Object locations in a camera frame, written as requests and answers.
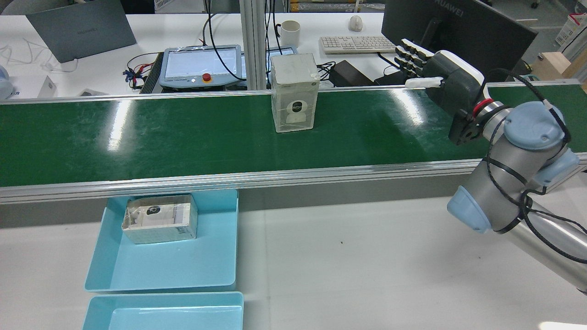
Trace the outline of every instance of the keyboard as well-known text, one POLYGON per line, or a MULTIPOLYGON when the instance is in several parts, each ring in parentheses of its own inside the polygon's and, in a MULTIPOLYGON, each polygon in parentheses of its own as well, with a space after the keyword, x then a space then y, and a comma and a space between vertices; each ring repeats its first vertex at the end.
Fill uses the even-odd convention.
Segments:
POLYGON ((393 53, 395 45, 384 36, 321 36, 325 54, 393 53))

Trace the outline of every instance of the white container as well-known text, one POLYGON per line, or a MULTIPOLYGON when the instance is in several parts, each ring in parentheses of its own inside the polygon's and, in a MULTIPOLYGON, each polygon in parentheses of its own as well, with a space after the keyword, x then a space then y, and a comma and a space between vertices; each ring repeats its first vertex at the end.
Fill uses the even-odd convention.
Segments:
POLYGON ((312 54, 271 57, 271 109, 277 133, 314 127, 319 85, 312 54))
POLYGON ((555 41, 562 46, 566 40, 579 29, 579 27, 586 23, 587 14, 570 14, 566 17, 566 23, 556 36, 555 41))
POLYGON ((57 90, 49 76, 10 76, 8 81, 14 86, 9 100, 48 99, 57 90))
POLYGON ((135 244, 190 240, 197 220, 192 195, 140 198, 127 202, 122 232, 135 244))

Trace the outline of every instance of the laptop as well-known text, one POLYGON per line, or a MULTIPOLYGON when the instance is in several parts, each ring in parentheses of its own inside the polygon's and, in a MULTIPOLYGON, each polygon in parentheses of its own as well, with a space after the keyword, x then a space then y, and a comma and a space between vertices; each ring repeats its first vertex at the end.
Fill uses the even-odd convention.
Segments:
POLYGON ((94 0, 26 18, 59 63, 137 43, 120 0, 94 0))

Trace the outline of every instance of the plastic bin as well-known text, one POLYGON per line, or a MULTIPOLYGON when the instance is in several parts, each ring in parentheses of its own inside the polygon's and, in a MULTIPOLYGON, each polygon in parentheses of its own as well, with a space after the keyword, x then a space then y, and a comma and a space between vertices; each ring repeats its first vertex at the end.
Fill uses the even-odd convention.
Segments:
POLYGON ((83 330, 241 330, 240 292, 98 295, 83 330))
POLYGON ((562 46, 585 22, 587 22, 587 14, 570 14, 567 16, 565 25, 556 36, 556 42, 562 46))
POLYGON ((85 288, 92 292, 232 291, 237 272, 236 190, 192 193, 198 237, 134 244, 122 233, 130 198, 108 200, 85 288))

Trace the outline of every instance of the tablet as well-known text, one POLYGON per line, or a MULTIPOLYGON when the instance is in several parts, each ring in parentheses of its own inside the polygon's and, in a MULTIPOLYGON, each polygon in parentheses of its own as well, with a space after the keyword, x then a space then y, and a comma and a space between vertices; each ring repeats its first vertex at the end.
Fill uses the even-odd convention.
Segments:
POLYGON ((242 75, 239 45, 191 46, 168 48, 163 53, 159 85, 171 88, 224 86, 237 82, 220 62, 224 61, 235 76, 242 75))

